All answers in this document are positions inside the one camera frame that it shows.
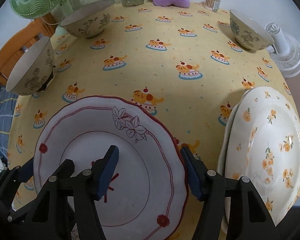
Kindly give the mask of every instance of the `plate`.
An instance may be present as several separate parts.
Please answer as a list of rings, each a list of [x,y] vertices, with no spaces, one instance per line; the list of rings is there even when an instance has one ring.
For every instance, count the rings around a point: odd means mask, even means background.
[[[108,240],[164,240],[178,227],[188,196],[181,155],[167,128],[121,98],[81,98],[57,112],[35,148],[37,192],[65,159],[73,176],[102,158],[120,157],[106,197],[95,201]]]
[[[247,176],[277,225],[300,186],[300,122],[288,100],[271,87],[241,101],[229,138],[225,176]]]
[[[242,95],[242,98],[249,91],[250,90],[245,91],[245,93]],[[227,156],[227,150],[228,150],[229,137],[230,137],[230,132],[231,132],[233,120],[234,120],[235,114],[238,110],[239,104],[240,104],[240,102],[232,108],[232,111],[229,115],[229,118],[228,118],[228,121],[227,121],[227,124],[226,124],[225,134],[223,136],[223,144],[222,144],[222,148],[221,148],[221,151],[220,151],[220,154],[219,154],[218,164],[217,164],[217,172],[222,176],[225,175],[226,156]],[[228,220],[226,220],[226,211],[225,211],[225,214],[222,217],[221,230],[225,234],[228,231]]]

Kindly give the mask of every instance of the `blue gripper pad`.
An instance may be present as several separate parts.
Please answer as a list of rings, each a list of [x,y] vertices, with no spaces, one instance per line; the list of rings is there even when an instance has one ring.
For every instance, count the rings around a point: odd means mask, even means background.
[[[97,191],[97,195],[99,198],[101,198],[107,193],[118,160],[119,160],[119,149],[117,147],[114,147],[111,157],[109,158],[108,163],[106,164],[100,176],[99,188]]]
[[[182,157],[186,163],[187,166],[187,174],[188,174],[188,184],[191,189],[192,195],[194,195],[198,200],[202,198],[202,192],[201,192],[201,187],[200,187],[200,179],[195,171],[191,161],[189,160],[189,157],[187,156],[186,152],[184,149],[181,149],[181,154]]]

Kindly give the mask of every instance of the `floral bowl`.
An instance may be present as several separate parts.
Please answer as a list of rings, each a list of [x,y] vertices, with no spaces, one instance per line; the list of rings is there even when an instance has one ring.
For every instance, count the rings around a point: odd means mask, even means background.
[[[20,96],[39,92],[54,77],[54,55],[49,37],[32,45],[18,60],[7,81],[6,90]]]
[[[74,37],[92,38],[109,24],[113,11],[114,0],[96,1],[74,11],[60,26]]]
[[[263,27],[236,10],[230,10],[230,28],[236,40],[246,49],[262,50],[274,43]]]

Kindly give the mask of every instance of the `yellow tablecloth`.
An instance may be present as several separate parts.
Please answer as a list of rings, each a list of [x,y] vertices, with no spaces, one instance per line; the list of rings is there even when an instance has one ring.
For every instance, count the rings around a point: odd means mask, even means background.
[[[78,98],[117,96],[147,106],[179,146],[188,144],[209,169],[216,169],[227,117],[246,89],[271,86],[295,108],[266,50],[245,51],[235,45],[229,12],[214,13],[200,4],[182,9],[145,3],[134,8],[116,5],[114,16],[95,38],[51,38],[60,72],[46,92],[19,97],[20,115],[13,118],[9,139],[10,167],[34,155],[43,129],[34,128],[35,115],[42,113],[47,122],[72,100],[73,92]],[[146,100],[136,93],[146,94]],[[35,196],[31,179],[20,186],[17,207]],[[170,240],[192,238],[201,207],[190,195]]]

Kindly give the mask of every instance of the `orange chair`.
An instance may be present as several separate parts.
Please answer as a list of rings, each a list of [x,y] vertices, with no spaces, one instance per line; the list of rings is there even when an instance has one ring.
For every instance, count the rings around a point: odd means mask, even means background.
[[[48,16],[50,23],[55,23],[53,17]],[[30,22],[27,27],[12,36],[7,43],[0,50],[0,86],[6,85],[10,73],[24,54],[23,46],[30,48],[35,42],[39,40],[38,34],[42,33],[43,36],[51,37],[56,25],[47,25],[41,18]]]

